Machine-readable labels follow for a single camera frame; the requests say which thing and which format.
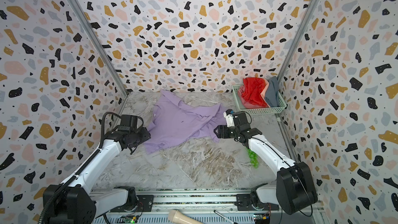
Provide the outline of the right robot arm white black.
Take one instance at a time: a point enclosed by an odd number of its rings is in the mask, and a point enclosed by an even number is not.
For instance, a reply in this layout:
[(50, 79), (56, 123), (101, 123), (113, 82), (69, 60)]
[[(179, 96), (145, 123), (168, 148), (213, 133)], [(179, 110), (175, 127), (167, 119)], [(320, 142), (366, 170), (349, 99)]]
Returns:
[(296, 162), (273, 146), (257, 128), (247, 120), (245, 112), (224, 112), (226, 125), (219, 125), (214, 134), (219, 139), (233, 139), (254, 152), (272, 170), (276, 185), (264, 184), (250, 193), (250, 204), (264, 208), (265, 204), (278, 204), (288, 215), (312, 207), (318, 194), (309, 166)]

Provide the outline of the mint green plastic basket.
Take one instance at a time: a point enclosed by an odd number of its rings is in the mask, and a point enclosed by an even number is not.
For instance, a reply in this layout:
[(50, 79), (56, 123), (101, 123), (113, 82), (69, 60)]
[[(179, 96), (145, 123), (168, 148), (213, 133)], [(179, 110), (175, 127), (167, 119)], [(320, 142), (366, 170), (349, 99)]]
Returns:
[(238, 89), (241, 85), (233, 85), (232, 93), (235, 101), (235, 105), (238, 111), (245, 111), (251, 115), (265, 115), (265, 114), (280, 114), (283, 110), (287, 108), (287, 103), (284, 101), (280, 92), (278, 92), (278, 106), (277, 107), (267, 107), (267, 108), (245, 108), (242, 104), (239, 96)]

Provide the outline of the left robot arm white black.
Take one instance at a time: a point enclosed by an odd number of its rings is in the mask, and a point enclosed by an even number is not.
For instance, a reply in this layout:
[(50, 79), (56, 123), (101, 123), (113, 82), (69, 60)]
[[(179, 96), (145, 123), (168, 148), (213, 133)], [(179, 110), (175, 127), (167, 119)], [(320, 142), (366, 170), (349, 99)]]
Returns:
[(143, 206), (134, 187), (92, 192), (96, 180), (116, 156), (125, 149), (133, 154), (150, 139), (142, 117), (121, 115), (119, 119), (120, 123), (108, 132), (101, 126), (98, 147), (75, 172), (59, 185), (46, 188), (40, 224), (90, 224), (116, 207), (136, 211)]

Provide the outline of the lilac t shirt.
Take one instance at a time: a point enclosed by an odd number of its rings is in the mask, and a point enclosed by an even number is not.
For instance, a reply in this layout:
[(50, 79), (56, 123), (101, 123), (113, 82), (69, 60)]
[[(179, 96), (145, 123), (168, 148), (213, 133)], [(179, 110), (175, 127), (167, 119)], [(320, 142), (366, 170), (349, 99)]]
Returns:
[(153, 108), (153, 118), (147, 130), (151, 138), (144, 143), (147, 153), (178, 146), (192, 138), (219, 138), (214, 129), (226, 125), (222, 104), (193, 107), (174, 93), (162, 90)]

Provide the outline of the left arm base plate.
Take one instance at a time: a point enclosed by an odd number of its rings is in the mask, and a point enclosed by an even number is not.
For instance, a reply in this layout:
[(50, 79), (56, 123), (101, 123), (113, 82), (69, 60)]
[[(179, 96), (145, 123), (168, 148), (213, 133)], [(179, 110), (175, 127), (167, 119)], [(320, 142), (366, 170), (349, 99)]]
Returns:
[(153, 203), (154, 203), (154, 195), (138, 195), (138, 200), (136, 203), (126, 203), (123, 206), (115, 207), (111, 209), (111, 213), (146, 213), (151, 212)]

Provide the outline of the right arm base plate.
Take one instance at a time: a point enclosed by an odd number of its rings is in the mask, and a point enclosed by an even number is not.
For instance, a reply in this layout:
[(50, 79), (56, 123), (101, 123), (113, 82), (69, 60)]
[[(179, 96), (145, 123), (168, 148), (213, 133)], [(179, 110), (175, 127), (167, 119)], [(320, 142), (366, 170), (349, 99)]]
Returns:
[(259, 200), (255, 192), (249, 194), (237, 194), (236, 202), (238, 211), (278, 211), (279, 205), (263, 203)]

